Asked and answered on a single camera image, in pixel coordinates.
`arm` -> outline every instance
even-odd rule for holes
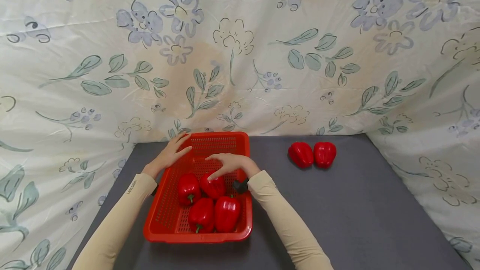
[[[163,168],[170,167],[192,147],[177,152],[190,135],[173,138],[164,150],[137,174],[113,209],[89,239],[72,270],[111,270],[127,239],[145,199],[157,187],[155,178]]]
[[[110,270],[127,239],[143,201],[157,183],[145,174],[135,176],[80,253],[72,270]]]
[[[249,177],[250,193],[267,212],[297,270],[333,270],[312,232],[280,194],[267,172],[260,171],[248,157],[216,154],[208,157],[211,158],[223,162],[223,167],[211,175],[212,179],[238,168],[243,169]]]

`pair of red peppers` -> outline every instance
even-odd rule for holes
[[[193,173],[185,174],[179,181],[179,201],[183,205],[193,204],[188,222],[195,233],[233,232],[240,216],[240,201],[225,196],[227,188],[223,177],[208,180],[213,172],[197,180]],[[203,190],[209,198],[202,198]]]
[[[312,151],[309,144],[295,142],[288,148],[288,156],[301,169],[312,166],[314,160],[319,168],[327,169],[337,156],[337,148],[330,142],[318,142]]]

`hand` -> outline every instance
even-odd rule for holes
[[[223,166],[208,177],[208,180],[216,179],[222,175],[233,172],[237,169],[242,169],[248,178],[260,172],[258,166],[250,157],[232,153],[218,153],[212,154],[205,160],[220,160]]]
[[[145,173],[151,176],[153,179],[157,178],[158,173],[164,168],[168,168],[173,165],[180,157],[186,155],[190,150],[192,150],[192,146],[186,147],[179,152],[177,150],[180,148],[181,144],[183,144],[190,135],[185,135],[185,131],[179,134],[177,137],[173,138],[168,142],[167,147],[155,157],[152,162],[150,162],[145,168],[143,169],[142,173]]]

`left hand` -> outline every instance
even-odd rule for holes
[[[142,173],[145,173],[151,176],[153,179],[157,178],[158,173],[164,168],[168,168],[173,165],[180,157],[186,155],[190,150],[192,150],[192,146],[186,147],[179,152],[177,150],[180,146],[190,138],[190,135],[185,135],[185,132],[182,132],[177,137],[170,140],[167,144],[167,147],[152,160],[145,168],[143,169]]]

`right hand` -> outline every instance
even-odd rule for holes
[[[249,157],[232,153],[212,154],[205,160],[220,160],[223,166],[208,177],[208,180],[219,178],[222,175],[242,169],[247,177],[251,178],[260,172],[258,166]]]

